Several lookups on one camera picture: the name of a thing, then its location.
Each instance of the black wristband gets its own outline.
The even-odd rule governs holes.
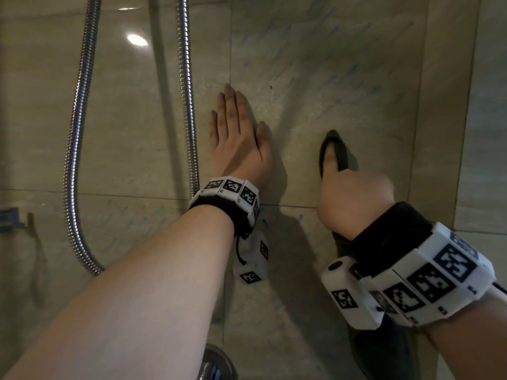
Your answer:
[[[410,204],[393,205],[350,243],[361,276],[376,276],[431,236],[432,223]]]
[[[248,222],[248,214],[239,208],[235,202],[220,196],[200,196],[190,206],[189,210],[199,205],[212,205],[223,210],[234,224],[234,236],[241,236],[241,238],[246,239],[252,233],[253,227]]]

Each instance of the person's left hand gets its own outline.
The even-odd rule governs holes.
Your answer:
[[[273,159],[268,126],[261,121],[254,129],[255,123],[246,97],[226,84],[208,126],[215,177],[234,176],[261,190]]]

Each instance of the person's left forearm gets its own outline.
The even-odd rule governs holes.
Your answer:
[[[6,379],[196,378],[233,237],[222,210],[188,211],[86,287]]]

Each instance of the chrome hose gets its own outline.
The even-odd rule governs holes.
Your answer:
[[[190,198],[199,191],[199,164],[197,162],[197,136],[195,131],[194,97],[190,64],[190,33],[188,0],[176,0],[176,30],[180,56],[181,99],[187,136],[187,165]]]
[[[63,207],[65,224],[72,249],[81,265],[91,274],[98,275],[104,267],[88,248],[81,230],[78,207],[79,155],[85,124],[86,106],[93,73],[93,60],[97,44],[98,22],[102,0],[88,0],[86,8],[85,31],[81,47],[78,82],[72,108],[71,129],[68,134],[67,153],[63,172]]]

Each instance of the hand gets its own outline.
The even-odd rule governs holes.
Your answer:
[[[317,214],[326,228],[353,240],[395,204],[395,188],[383,175],[338,172],[334,144],[324,156],[322,190]]]
[[[255,124],[246,97],[226,84],[209,119],[215,177],[234,176],[264,187],[273,165],[269,129],[263,121]]]

